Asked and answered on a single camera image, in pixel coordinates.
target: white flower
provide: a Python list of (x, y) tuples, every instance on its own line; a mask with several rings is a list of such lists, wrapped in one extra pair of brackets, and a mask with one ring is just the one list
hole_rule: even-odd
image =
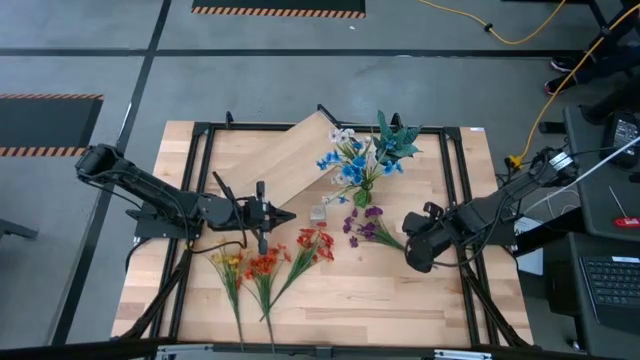
[(353, 129), (344, 129), (342, 130), (348, 137), (352, 138), (355, 136), (356, 132)]
[(349, 180), (346, 176), (342, 175), (342, 173), (339, 173), (331, 179), (331, 183), (338, 185), (347, 185), (349, 183)]
[(337, 144), (342, 139), (342, 131), (339, 129), (329, 130), (329, 141), (334, 144)]

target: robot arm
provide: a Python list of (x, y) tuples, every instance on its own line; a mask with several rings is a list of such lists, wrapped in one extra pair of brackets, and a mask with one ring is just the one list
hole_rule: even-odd
[(264, 234), (296, 216), (264, 200), (264, 182), (258, 182), (256, 196), (241, 198), (244, 201), (241, 206), (215, 172), (226, 198), (176, 189), (140, 170), (114, 147), (104, 144), (89, 147), (76, 164), (76, 173), (85, 183), (114, 184), (137, 196), (151, 205), (153, 211), (128, 211), (130, 216), (170, 229), (164, 232), (183, 234), (175, 237), (188, 237), (188, 240), (195, 240), (202, 223), (206, 222), (214, 231), (253, 232), (258, 237), (260, 253), (264, 254), (267, 251)]
[(465, 247), (490, 242), (487, 235), (497, 224), (513, 220), (503, 210), (540, 187), (563, 186), (576, 177), (577, 165), (562, 151), (545, 148), (533, 159), (529, 170), (493, 194), (461, 204), (446, 213), (433, 203), (425, 205), (429, 216), (409, 213), (402, 225), (409, 239), (407, 263), (428, 273), (435, 258), (451, 245)]

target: wooden board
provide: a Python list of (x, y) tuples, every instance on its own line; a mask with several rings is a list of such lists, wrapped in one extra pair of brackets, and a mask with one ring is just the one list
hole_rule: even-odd
[(256, 182), (263, 180), (267, 199), (280, 207), (323, 175), (316, 161), (333, 150), (334, 144), (328, 141), (333, 129), (335, 126), (318, 111), (262, 147), (244, 144), (254, 142), (254, 134), (243, 135), (225, 147), (234, 151), (249, 146), (251, 150), (242, 150), (247, 156), (231, 169), (221, 171), (222, 180), (236, 196), (255, 193)]
[[(191, 122), (167, 123), (160, 146), (154, 174), (176, 186), (182, 177), (192, 126)], [(496, 182), (486, 136), (482, 131), (469, 128), (461, 131), (473, 194), (489, 195), (496, 190)], [(233, 167), (276, 141), (278, 135), (270, 131), (217, 131), (212, 169)], [(385, 210), (387, 226), (395, 229), (402, 241), (405, 237), (400, 233), (400, 227), (407, 212), (421, 211), (425, 201), (447, 203), (438, 137), (420, 135), (416, 146), (423, 152), (404, 161), (405, 174), (382, 178), (373, 189), (374, 203)], [(452, 144), (450, 153), (454, 164)], [(200, 159), (201, 154), (197, 157), (196, 168)], [(458, 181), (457, 167), (452, 167)], [(270, 237), (272, 244), (280, 242), (296, 249), (298, 229), (308, 224), (309, 206), (335, 189), (330, 182), (331, 176), (332, 172), (326, 173), (284, 206), (284, 209), (297, 213), (298, 218), (276, 229)], [(456, 192), (461, 199), (459, 181)], [(397, 250), (373, 243), (351, 248), (347, 236), (341, 231), (342, 220), (351, 209), (351, 205), (328, 207), (328, 228), (336, 239), (336, 260), (311, 268), (278, 301), (272, 310), (276, 343), (469, 346), (458, 270), (439, 268), (422, 274), (409, 268)], [(198, 247), (237, 236), (236, 233), (214, 234), (207, 230)], [(166, 239), (156, 239), (133, 255), (113, 335), (128, 330), (153, 299), (166, 248)], [(493, 299), (520, 336), (531, 342), (515, 262), (500, 247), (488, 246), (484, 255)], [(455, 261), (453, 251), (445, 252), (439, 260)], [(287, 273), (285, 265), (276, 280), (275, 289), (279, 289)], [(170, 302), (161, 334), (167, 334), (171, 307)], [(267, 328), (258, 321), (258, 305), (246, 289), (241, 290), (240, 307), (245, 341), (268, 343)], [(481, 337), (486, 342), (485, 322), (477, 301), (476, 309)], [(194, 257), (178, 338), (199, 342), (238, 341), (224, 288), (204, 256)]]

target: yellow cable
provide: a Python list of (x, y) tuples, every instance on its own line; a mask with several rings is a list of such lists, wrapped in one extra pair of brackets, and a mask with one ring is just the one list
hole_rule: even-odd
[[(469, 18), (472, 18), (473, 20), (479, 22), (480, 24), (482, 24), (482, 26), (487, 26), (487, 23), (485, 21), (483, 21), (482, 19), (480, 19), (479, 17), (473, 15), (473, 14), (469, 14), (466, 13), (464, 11), (460, 11), (460, 10), (455, 10), (455, 9), (451, 9), (445, 6), (441, 6), (441, 5), (436, 5), (430, 1), (426, 1), (426, 0), (418, 0), (423, 4), (427, 4), (429, 6), (432, 6), (436, 9), (440, 9), (440, 10), (444, 10), (444, 11), (448, 11), (450, 13), (454, 13), (454, 14), (458, 14), (458, 15), (462, 15), (462, 16), (466, 16)], [(531, 40), (533, 37), (535, 37), (536, 35), (538, 35), (538, 33), (540, 31), (542, 31), (542, 29), (544, 29), (550, 22), (551, 20), (553, 20), (553, 18), (558, 14), (558, 12), (560, 11), (560, 9), (562, 8), (562, 6), (567, 2), (567, 0), (562, 0), (562, 2), (558, 5), (558, 7), (556, 7), (556, 10), (553, 12), (553, 14), (551, 14), (547, 20), (545, 20), (542, 25), (540, 25), (540, 27), (538, 27), (538, 29), (534, 32), (532, 32), (529, 36), (525, 37), (524, 39), (520, 39), (518, 41), (509, 41), (509, 40), (505, 40), (502, 36), (500, 36), (497, 32), (495, 32), (493, 29), (489, 29), (489, 32), (491, 32), (491, 34), (493, 34), (493, 36), (495, 36), (498, 40), (502, 41), (503, 43), (507, 44), (507, 45), (520, 45), (522, 43), (525, 43), (529, 40)]]
[[(624, 15), (622, 15), (622, 17), (620, 19), (618, 19), (618, 21), (616, 21), (615, 23), (613, 23), (613, 25), (611, 25), (611, 27), (609, 28), (609, 31), (615, 29), (618, 25), (620, 25), (620, 23), (624, 19), (626, 19), (629, 15), (631, 15), (633, 12), (635, 12), (638, 9), (640, 9), (640, 4), (638, 4), (638, 5), (634, 6), (634, 7), (632, 7), (631, 9), (629, 9), (629, 11), (627, 11)], [(527, 145), (525, 146), (524, 151), (522, 152), (522, 154), (520, 154), (520, 156), (509, 156), (509, 159), (513, 163), (514, 168), (520, 168), (521, 167), (522, 159), (524, 159), (524, 157), (527, 156), (527, 153), (529, 152), (529, 148), (531, 147), (531, 141), (533, 140), (533, 135), (536, 132), (536, 128), (538, 127), (538, 123), (540, 123), (540, 120), (542, 119), (542, 116), (544, 115), (544, 113), (549, 108), (549, 105), (551, 105), (553, 100), (555, 100), (556, 96), (560, 93), (560, 91), (562, 91), (562, 88), (564, 88), (564, 86), (567, 84), (567, 81), (569, 81), (569, 79), (573, 78), (573, 76), (576, 74), (578, 69), (580, 69), (580, 67), (582, 67), (582, 65), (585, 63), (587, 58), (589, 58), (589, 56), (591, 56), (591, 54), (593, 54), (595, 49), (598, 48), (598, 46), (600, 46), (602, 41), (604, 41), (604, 37), (600, 37), (600, 39), (598, 39), (598, 41), (595, 44), (593, 44), (591, 49), (589, 49), (589, 51), (587, 51), (587, 53), (584, 55), (582, 60), (580, 60), (578, 65), (573, 69), (573, 71), (571, 71), (571, 73), (569, 73), (569, 75), (567, 77), (565, 77), (564, 81), (560, 84), (560, 86), (558, 86), (558, 88), (553, 93), (553, 95), (551, 95), (551, 98), (549, 99), (549, 101), (547, 101), (546, 105), (542, 108), (542, 111), (540, 111), (540, 114), (538, 115), (538, 118), (536, 119), (536, 122), (533, 123), (533, 127), (531, 127), (531, 131), (529, 132), (529, 138), (527, 139)]]
[[(479, 22), (483, 26), (487, 26), (486, 22), (484, 22), (482, 19), (480, 19), (479, 17), (477, 17), (477, 16), (475, 16), (473, 14), (469, 14), (469, 13), (466, 13), (466, 12), (460, 11), (460, 10), (450, 9), (448, 7), (441, 6), (441, 5), (436, 5), (436, 4), (434, 4), (432, 2), (429, 2), (429, 1), (426, 1), (426, 0), (418, 0), (418, 1), (423, 3), (423, 4), (427, 4), (429, 6), (432, 6), (432, 7), (436, 8), (436, 9), (440, 9), (440, 10), (448, 11), (448, 12), (451, 12), (451, 13), (454, 13), (454, 14), (458, 14), (458, 15), (469, 17), (469, 18)], [(544, 27), (547, 26), (547, 24), (549, 24), (549, 22), (556, 16), (556, 14), (560, 10), (560, 8), (562, 8), (562, 6), (565, 3), (566, 3), (566, 0), (563, 0), (558, 5), (556, 10), (553, 12), (553, 14), (551, 14), (551, 16), (549, 16), (549, 18), (547, 18), (547, 20), (545, 22), (543, 22), (542, 25), (540, 25), (540, 27), (536, 31), (534, 31), (533, 33), (531, 33), (531, 35), (525, 37), (524, 39), (521, 39), (521, 40), (518, 40), (518, 41), (507, 41), (507, 40), (503, 39), (500, 35), (498, 35), (498, 33), (493, 31), (493, 29), (489, 29), (489, 31), (498, 40), (502, 41), (503, 43), (505, 43), (507, 45), (522, 44), (522, 43), (530, 40), (534, 36), (536, 36), (542, 29), (544, 29)], [(638, 9), (640, 9), (640, 4), (638, 4), (638, 5), (634, 6), (634, 7), (632, 7), (631, 9), (629, 9), (629, 11), (627, 11), (622, 17), (620, 17), (618, 19), (618, 21), (616, 21), (615, 23), (613, 23), (613, 25), (611, 25), (611, 27), (609, 28), (609, 31), (615, 29), (624, 19), (626, 19), (629, 15), (631, 15), (634, 11), (636, 11)], [(531, 127), (531, 131), (529, 132), (529, 137), (527, 138), (527, 145), (525, 145), (525, 148), (524, 148), (524, 151), (522, 152), (522, 154), (520, 154), (519, 156), (509, 155), (507, 157), (507, 159), (511, 163), (511, 167), (512, 168), (520, 169), (522, 167), (522, 159), (524, 159), (524, 157), (527, 156), (527, 153), (529, 152), (529, 148), (531, 147), (531, 141), (533, 140), (533, 135), (536, 132), (536, 128), (538, 127), (538, 124), (540, 123), (540, 120), (542, 119), (542, 116), (545, 114), (545, 112), (547, 111), (547, 109), (549, 108), (549, 105), (551, 105), (553, 100), (555, 100), (556, 96), (560, 93), (560, 91), (562, 91), (564, 86), (567, 84), (567, 81), (569, 81), (569, 79), (573, 78), (573, 76), (576, 74), (578, 69), (580, 69), (582, 67), (582, 65), (589, 58), (589, 56), (591, 56), (591, 54), (593, 54), (593, 52), (596, 50), (596, 48), (598, 46), (600, 46), (602, 41), (604, 41), (604, 37), (601, 37), (600, 39), (598, 39), (598, 41), (591, 47), (591, 49), (589, 49), (589, 51), (587, 51), (587, 53), (582, 58), (582, 60), (580, 60), (578, 65), (573, 69), (573, 71), (571, 71), (571, 73), (569, 73), (569, 75), (567, 77), (565, 77), (564, 81), (560, 84), (560, 86), (558, 86), (558, 88), (553, 93), (553, 95), (551, 95), (551, 98), (549, 99), (549, 101), (547, 101), (545, 106), (542, 108), (542, 111), (540, 111), (540, 114), (538, 115), (538, 118), (536, 119), (536, 121), (533, 123), (533, 126)]]

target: concrete floor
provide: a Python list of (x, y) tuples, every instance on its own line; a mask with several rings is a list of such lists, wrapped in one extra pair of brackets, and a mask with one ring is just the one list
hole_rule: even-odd
[[(161, 4), (5, 0), (0, 3), (0, 54), (3, 48), (146, 49)], [(469, 19), (414, 0), (367, 0), (365, 20), (203, 16), (191, 14), (190, 4), (173, 0), (160, 49), (513, 50)], [(494, 21), (510, 39), (531, 32), (554, 6), (456, 2)], [(601, 6), (608, 17), (617, 11), (616, 2)], [(519, 49), (582, 49), (597, 32), (588, 8), (569, 5), (548, 30)], [(104, 94), (92, 143), (118, 139), (142, 57), (9, 55), (0, 56), (0, 93)], [(156, 57), (126, 156), (150, 170), (167, 120), (220, 121), (230, 110), (237, 121), (295, 122), (322, 103), (345, 121), (371, 123), (381, 109), (399, 112), (410, 125), (484, 127), (496, 170), (503, 171), (502, 159), (521, 150), (547, 100), (542, 84), (556, 76), (548, 59), (541, 58)], [(622, 81), (614, 76), (572, 89), (557, 99), (546, 119), (561, 120), (564, 106), (594, 102)], [(561, 143), (562, 137), (538, 134), (533, 148)], [(40, 231), (36, 242), (15, 237), (0, 242), (0, 348), (49, 341), (97, 196), (75, 180), (73, 164), (63, 158), (0, 158), (0, 217)], [(554, 208), (559, 212), (575, 201), (561, 198)], [(119, 199), (111, 201), (70, 342), (110, 335), (134, 229), (124, 214), (127, 208)], [(539, 207), (533, 217), (549, 215)], [(570, 351), (564, 339), (572, 336), (572, 322), (549, 312), (540, 283), (529, 277), (522, 281), (534, 340), (546, 349)]]

